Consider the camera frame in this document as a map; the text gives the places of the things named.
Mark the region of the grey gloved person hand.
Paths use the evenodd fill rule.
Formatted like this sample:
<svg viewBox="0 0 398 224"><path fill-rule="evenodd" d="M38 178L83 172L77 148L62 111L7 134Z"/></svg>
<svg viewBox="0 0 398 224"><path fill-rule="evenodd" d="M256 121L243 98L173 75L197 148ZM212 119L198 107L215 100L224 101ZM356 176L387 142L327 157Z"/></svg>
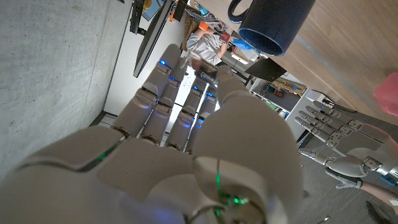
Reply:
<svg viewBox="0 0 398 224"><path fill-rule="evenodd" d="M363 181L358 177L350 177L331 170L329 167L325 168L325 173L330 177L338 180L340 183L336 185L337 189L356 188L360 189L363 186Z"/></svg>

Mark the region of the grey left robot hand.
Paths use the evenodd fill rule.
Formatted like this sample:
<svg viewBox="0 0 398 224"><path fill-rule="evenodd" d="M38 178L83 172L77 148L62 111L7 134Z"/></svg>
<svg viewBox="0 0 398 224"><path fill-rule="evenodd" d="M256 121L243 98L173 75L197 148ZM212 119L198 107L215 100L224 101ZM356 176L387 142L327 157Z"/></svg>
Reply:
<svg viewBox="0 0 398 224"><path fill-rule="evenodd" d="M385 131L319 101L299 111L295 121L340 155L328 157L300 149L304 156L349 177L378 172L381 176L397 178L397 142Z"/></svg>

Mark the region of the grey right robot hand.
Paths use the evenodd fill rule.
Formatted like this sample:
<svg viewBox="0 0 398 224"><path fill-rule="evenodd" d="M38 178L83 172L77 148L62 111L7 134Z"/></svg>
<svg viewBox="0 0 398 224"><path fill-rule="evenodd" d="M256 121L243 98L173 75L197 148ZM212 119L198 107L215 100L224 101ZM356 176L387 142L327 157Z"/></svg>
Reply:
<svg viewBox="0 0 398 224"><path fill-rule="evenodd" d="M227 66L169 45L113 124L31 154L2 223L288 223L302 171L287 123Z"/></svg>

